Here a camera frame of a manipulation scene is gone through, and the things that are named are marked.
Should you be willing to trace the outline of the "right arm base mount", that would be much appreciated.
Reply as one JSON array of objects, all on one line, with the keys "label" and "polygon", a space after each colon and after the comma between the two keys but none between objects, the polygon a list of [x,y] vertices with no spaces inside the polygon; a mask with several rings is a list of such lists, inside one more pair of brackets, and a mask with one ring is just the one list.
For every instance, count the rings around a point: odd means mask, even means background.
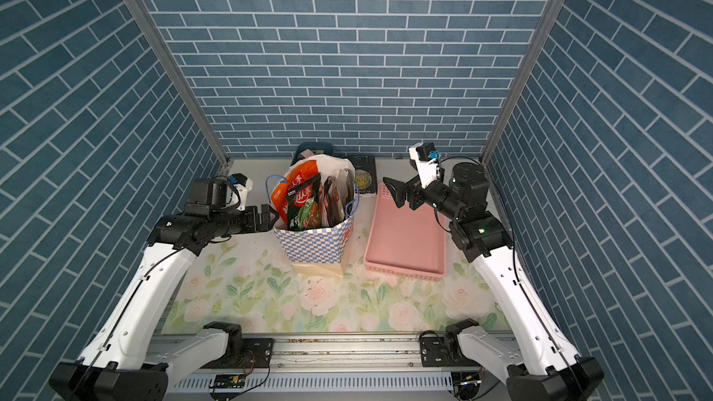
[{"label": "right arm base mount", "polygon": [[431,330],[422,332],[418,343],[424,368],[482,368],[479,362],[465,358],[451,349],[442,335]]}]

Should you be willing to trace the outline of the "dark red fish seasoning packet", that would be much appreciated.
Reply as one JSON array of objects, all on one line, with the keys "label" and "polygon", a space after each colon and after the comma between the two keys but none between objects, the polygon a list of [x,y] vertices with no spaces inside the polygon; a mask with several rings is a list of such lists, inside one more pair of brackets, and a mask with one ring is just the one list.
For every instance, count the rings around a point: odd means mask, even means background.
[{"label": "dark red fish seasoning packet", "polygon": [[333,228],[347,219],[347,204],[354,199],[354,173],[345,168],[329,175],[321,187],[322,224]]}]

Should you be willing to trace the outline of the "pink plastic basket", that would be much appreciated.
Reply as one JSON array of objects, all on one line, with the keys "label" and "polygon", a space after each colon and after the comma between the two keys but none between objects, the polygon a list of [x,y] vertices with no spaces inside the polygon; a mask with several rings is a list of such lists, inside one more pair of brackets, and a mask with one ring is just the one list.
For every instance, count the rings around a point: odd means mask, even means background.
[{"label": "pink plastic basket", "polygon": [[447,274],[446,233],[427,207],[398,208],[384,184],[378,187],[365,267],[371,271],[438,281]]}]

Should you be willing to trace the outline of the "blue checkered paper bag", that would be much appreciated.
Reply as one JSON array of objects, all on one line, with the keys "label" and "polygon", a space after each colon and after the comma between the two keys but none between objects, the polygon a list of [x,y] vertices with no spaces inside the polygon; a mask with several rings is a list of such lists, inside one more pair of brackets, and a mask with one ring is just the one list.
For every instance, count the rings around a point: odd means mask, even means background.
[{"label": "blue checkered paper bag", "polygon": [[[288,230],[286,199],[288,190],[317,173],[320,173],[322,187],[329,175],[345,168],[354,173],[354,199],[347,204],[347,219],[333,228],[325,228],[321,225],[320,228],[305,231]],[[347,250],[360,199],[355,181],[355,168],[351,161],[326,154],[309,156],[290,166],[285,174],[270,176],[266,180],[266,190],[272,207],[280,214],[280,220],[273,231],[296,271],[306,276],[341,278],[347,267]]]}]

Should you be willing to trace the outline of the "dark green pepper packet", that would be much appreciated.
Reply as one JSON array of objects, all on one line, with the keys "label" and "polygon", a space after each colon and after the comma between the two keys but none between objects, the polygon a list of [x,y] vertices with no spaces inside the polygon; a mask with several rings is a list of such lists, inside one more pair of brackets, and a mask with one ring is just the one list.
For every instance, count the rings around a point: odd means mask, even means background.
[{"label": "dark green pepper packet", "polygon": [[321,227],[320,187],[321,177],[317,173],[288,190],[288,230],[305,231]]}]

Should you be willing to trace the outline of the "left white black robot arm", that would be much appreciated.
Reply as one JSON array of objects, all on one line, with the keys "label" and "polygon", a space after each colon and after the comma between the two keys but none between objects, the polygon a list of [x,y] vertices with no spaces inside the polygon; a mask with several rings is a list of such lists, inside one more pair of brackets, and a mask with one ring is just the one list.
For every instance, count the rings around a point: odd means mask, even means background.
[{"label": "left white black robot arm", "polygon": [[155,225],[135,276],[95,338],[72,363],[54,369],[49,386],[64,400],[161,400],[174,384],[210,363],[250,359],[241,326],[210,322],[168,352],[148,348],[163,310],[202,250],[219,239],[267,232],[279,220],[268,204],[247,205],[252,181],[242,174],[201,178],[177,215]]}]

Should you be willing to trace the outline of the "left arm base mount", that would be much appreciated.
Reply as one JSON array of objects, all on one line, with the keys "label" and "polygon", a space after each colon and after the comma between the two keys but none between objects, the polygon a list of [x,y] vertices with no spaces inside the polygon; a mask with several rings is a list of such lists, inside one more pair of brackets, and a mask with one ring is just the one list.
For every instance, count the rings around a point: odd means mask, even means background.
[{"label": "left arm base mount", "polygon": [[270,363],[273,338],[243,337],[228,340],[223,356],[202,366],[202,369],[266,369]]}]

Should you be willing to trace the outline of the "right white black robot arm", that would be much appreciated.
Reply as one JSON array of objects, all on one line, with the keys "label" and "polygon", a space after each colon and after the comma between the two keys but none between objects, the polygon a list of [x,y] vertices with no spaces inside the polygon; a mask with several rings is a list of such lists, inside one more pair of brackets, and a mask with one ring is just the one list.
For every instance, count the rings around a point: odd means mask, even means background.
[{"label": "right white black robot arm", "polygon": [[583,356],[556,325],[534,290],[501,221],[486,209],[489,182],[479,163],[457,163],[443,177],[439,161],[414,163],[407,182],[383,182],[398,207],[432,207],[449,219],[454,244],[484,279],[508,320],[512,349],[471,319],[447,327],[451,356],[472,360],[502,382],[512,400],[586,400],[605,374]]}]

